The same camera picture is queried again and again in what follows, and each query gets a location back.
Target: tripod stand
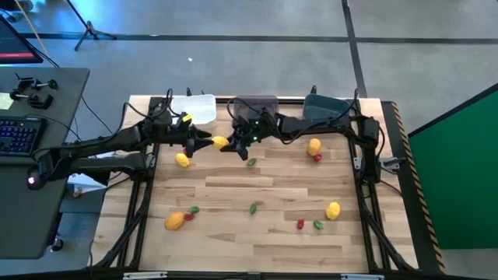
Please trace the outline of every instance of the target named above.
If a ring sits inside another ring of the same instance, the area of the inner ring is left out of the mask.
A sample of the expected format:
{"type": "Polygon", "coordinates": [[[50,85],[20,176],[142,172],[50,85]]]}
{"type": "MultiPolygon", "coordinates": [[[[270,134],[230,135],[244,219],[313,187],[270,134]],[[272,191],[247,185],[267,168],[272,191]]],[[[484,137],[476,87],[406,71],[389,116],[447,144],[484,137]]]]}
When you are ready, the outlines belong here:
{"type": "Polygon", "coordinates": [[[85,33],[82,35],[81,39],[79,39],[76,47],[75,47],[75,51],[78,51],[79,49],[79,46],[81,46],[81,44],[83,43],[83,41],[89,37],[89,35],[93,36],[93,39],[94,40],[99,40],[99,37],[98,35],[102,35],[102,36],[105,36],[105,37],[109,37],[111,38],[112,40],[117,40],[117,37],[115,35],[112,35],[112,34],[109,34],[109,33],[105,33],[105,32],[102,32],[102,31],[99,31],[99,30],[96,30],[95,28],[93,28],[93,24],[92,22],[90,21],[87,21],[85,22],[85,20],[81,17],[81,15],[79,14],[78,10],[76,10],[75,6],[71,3],[71,0],[66,0],[68,2],[68,4],[71,6],[71,9],[75,12],[75,14],[78,16],[78,19],[81,21],[81,23],[85,26],[86,30],[85,30],[85,33]]]}

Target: sticky note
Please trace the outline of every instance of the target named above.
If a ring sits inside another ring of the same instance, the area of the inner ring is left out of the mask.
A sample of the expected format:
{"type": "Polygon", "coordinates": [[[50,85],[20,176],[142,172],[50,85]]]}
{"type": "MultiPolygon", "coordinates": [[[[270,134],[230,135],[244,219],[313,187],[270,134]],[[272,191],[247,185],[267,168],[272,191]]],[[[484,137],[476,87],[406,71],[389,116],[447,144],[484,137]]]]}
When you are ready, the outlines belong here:
{"type": "Polygon", "coordinates": [[[13,102],[8,93],[0,93],[0,110],[8,110],[13,102]]]}

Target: gray desk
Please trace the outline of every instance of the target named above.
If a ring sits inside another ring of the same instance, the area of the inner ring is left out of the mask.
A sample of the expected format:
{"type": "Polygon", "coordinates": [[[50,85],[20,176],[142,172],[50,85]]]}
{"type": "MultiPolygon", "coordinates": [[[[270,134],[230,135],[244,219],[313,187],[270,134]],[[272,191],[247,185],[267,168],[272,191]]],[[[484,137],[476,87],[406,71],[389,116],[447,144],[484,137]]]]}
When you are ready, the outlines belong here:
{"type": "MultiPolygon", "coordinates": [[[[33,109],[21,100],[15,101],[8,110],[0,110],[0,116],[22,117],[26,114],[40,114],[71,126],[89,76],[89,69],[0,68],[0,92],[8,93],[17,86],[14,73],[21,77],[33,76],[41,82],[55,79],[59,89],[42,89],[50,91],[54,96],[54,102],[47,110],[33,109]]],[[[48,121],[39,147],[60,145],[67,135],[67,128],[48,121]]],[[[38,191],[29,190],[26,187],[26,171],[27,166],[32,163],[26,158],[0,159],[0,258],[39,258],[47,247],[66,180],[50,182],[38,191]]]]}

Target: green leaf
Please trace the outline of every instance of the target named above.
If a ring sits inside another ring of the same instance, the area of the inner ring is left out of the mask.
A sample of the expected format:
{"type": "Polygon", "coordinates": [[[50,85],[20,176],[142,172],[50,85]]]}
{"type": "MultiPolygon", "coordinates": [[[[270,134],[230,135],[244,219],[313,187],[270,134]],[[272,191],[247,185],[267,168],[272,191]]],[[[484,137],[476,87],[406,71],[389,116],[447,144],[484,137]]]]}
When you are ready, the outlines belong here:
{"type": "Polygon", "coordinates": [[[314,221],[313,226],[315,227],[315,229],[319,230],[322,230],[324,228],[324,224],[322,224],[320,221],[314,221]]]}
{"type": "Polygon", "coordinates": [[[256,159],[249,159],[249,161],[247,162],[247,166],[253,166],[254,164],[256,164],[256,159]]]}
{"type": "Polygon", "coordinates": [[[192,206],[192,207],[190,207],[190,209],[188,209],[188,211],[191,214],[197,214],[197,213],[199,213],[199,211],[201,211],[201,209],[199,209],[199,207],[197,207],[197,206],[192,206]]]}
{"type": "Polygon", "coordinates": [[[251,204],[251,207],[249,208],[250,214],[253,215],[256,212],[256,210],[258,210],[256,204],[255,203],[251,204]]]}

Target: small fruit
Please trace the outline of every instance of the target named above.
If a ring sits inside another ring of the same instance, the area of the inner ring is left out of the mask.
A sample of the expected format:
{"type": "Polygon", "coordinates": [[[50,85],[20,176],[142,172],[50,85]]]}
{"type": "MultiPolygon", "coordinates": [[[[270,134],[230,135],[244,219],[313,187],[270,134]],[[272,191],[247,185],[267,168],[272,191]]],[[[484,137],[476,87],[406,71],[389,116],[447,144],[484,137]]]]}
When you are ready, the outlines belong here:
{"type": "Polygon", "coordinates": [[[324,224],[322,224],[320,221],[314,221],[313,226],[315,229],[322,230],[324,228],[324,224]]]}
{"type": "Polygon", "coordinates": [[[304,219],[297,220],[297,229],[303,229],[304,227],[304,219]]]}
{"type": "Polygon", "coordinates": [[[185,221],[191,221],[195,218],[195,215],[194,214],[191,214],[191,213],[188,213],[188,214],[185,214],[185,217],[184,217],[184,220],[185,221]]]}
{"type": "Polygon", "coordinates": [[[247,166],[254,166],[255,164],[256,164],[255,158],[249,159],[249,161],[247,162],[247,166]]]}
{"type": "Polygon", "coordinates": [[[184,224],[184,213],[173,212],[164,219],[164,227],[167,230],[177,230],[184,224]]]}
{"type": "Polygon", "coordinates": [[[226,140],[226,138],[224,138],[223,136],[215,136],[211,140],[212,146],[217,150],[220,150],[229,143],[228,140],[226,140]]]}
{"type": "Polygon", "coordinates": [[[319,162],[321,161],[321,155],[320,155],[320,154],[318,154],[318,155],[314,156],[314,157],[313,157],[313,160],[314,160],[315,162],[319,163],[319,162]]]}
{"type": "Polygon", "coordinates": [[[201,209],[199,209],[199,207],[197,206],[192,206],[188,209],[188,211],[191,213],[191,214],[197,214],[199,213],[199,211],[201,211],[201,209]]]}
{"type": "Polygon", "coordinates": [[[320,140],[313,138],[308,143],[308,153],[310,156],[316,156],[320,152],[321,142],[320,140]]]}
{"type": "Polygon", "coordinates": [[[337,219],[340,212],[341,212],[341,206],[337,202],[332,202],[330,205],[328,205],[327,209],[325,209],[325,214],[327,218],[331,220],[337,219]]]}
{"type": "Polygon", "coordinates": [[[256,204],[255,203],[251,204],[251,207],[249,208],[250,214],[253,215],[256,212],[256,210],[258,210],[256,204]]]}
{"type": "Polygon", "coordinates": [[[188,167],[190,165],[190,160],[188,160],[188,157],[183,153],[178,153],[174,158],[181,167],[188,167]]]}

